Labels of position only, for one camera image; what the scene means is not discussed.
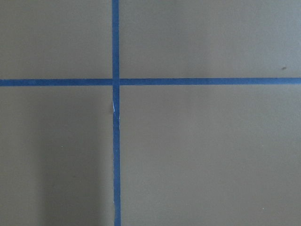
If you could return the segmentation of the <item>brown paper table cover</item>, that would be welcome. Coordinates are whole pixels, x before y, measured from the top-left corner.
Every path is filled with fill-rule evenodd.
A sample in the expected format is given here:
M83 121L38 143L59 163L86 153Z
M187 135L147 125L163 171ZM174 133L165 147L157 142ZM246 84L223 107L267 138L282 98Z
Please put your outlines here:
M109 0L3 0L2 79L112 78ZM123 79L301 74L298 0L122 0ZM111 226L111 86L1 87L0 223ZM124 226L298 226L300 85L120 87Z

